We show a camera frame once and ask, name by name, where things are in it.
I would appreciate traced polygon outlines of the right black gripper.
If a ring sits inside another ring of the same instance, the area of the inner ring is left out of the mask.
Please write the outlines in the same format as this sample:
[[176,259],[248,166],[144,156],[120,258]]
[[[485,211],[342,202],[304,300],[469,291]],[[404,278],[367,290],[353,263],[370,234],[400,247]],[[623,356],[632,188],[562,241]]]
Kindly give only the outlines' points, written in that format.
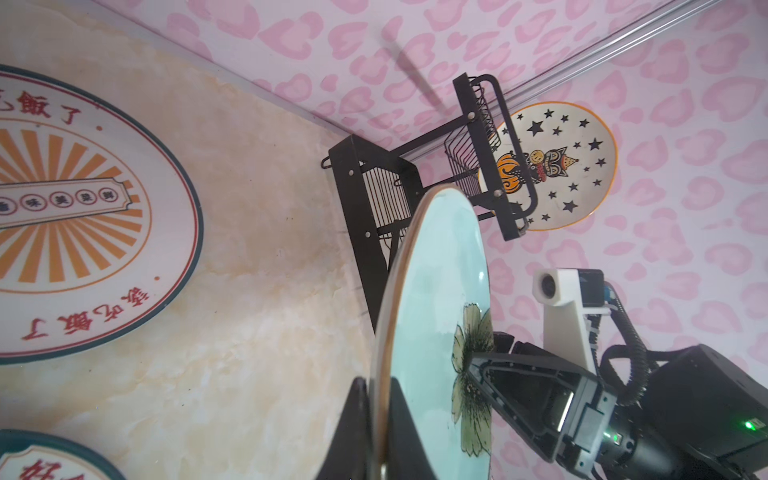
[[655,440],[637,406],[530,342],[494,333],[494,353],[471,357],[483,398],[543,460],[579,479],[658,479]]

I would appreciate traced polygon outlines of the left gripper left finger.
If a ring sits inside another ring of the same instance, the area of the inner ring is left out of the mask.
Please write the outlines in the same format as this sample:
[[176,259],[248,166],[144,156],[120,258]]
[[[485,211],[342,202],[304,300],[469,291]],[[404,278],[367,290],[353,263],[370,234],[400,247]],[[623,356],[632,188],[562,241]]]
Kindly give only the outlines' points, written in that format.
[[341,416],[316,479],[368,479],[371,445],[367,381],[356,377],[350,385]]

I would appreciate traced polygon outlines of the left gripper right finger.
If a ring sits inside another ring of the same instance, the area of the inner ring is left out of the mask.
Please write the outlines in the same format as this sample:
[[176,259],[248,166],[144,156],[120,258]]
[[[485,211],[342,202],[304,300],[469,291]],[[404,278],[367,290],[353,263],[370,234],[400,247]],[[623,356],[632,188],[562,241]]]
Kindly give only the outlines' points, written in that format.
[[386,475],[394,480],[437,480],[399,381],[392,377],[387,423]]

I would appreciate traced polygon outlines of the light teal flower plate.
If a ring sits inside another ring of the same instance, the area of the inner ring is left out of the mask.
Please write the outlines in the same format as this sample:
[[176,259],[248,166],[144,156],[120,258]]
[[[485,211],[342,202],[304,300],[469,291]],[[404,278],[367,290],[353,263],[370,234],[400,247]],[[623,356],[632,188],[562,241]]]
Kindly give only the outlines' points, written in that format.
[[468,363],[494,347],[490,287],[479,222],[458,188],[425,195],[390,267],[369,382],[369,476],[387,479],[394,377],[438,479],[487,479],[492,415],[468,380]]

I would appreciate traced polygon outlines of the star and cat plate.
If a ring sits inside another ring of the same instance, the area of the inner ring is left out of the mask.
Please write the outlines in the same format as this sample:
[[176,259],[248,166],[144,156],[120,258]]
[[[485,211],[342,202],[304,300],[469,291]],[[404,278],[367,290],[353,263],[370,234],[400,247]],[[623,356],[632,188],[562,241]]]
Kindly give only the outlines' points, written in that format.
[[515,157],[508,128],[497,129],[496,166],[509,201],[526,210],[530,187],[537,206],[527,222],[532,231],[572,226],[607,197],[617,172],[618,147],[594,112],[567,102],[542,102],[511,115],[522,149]]

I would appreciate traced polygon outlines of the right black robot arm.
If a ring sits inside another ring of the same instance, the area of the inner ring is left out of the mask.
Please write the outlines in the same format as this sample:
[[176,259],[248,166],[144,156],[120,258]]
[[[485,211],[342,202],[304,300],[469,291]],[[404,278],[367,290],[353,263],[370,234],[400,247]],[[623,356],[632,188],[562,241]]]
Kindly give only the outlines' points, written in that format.
[[700,344],[650,352],[661,366],[622,406],[594,374],[529,343],[476,353],[468,380],[544,461],[587,479],[752,479],[767,466],[767,389]]

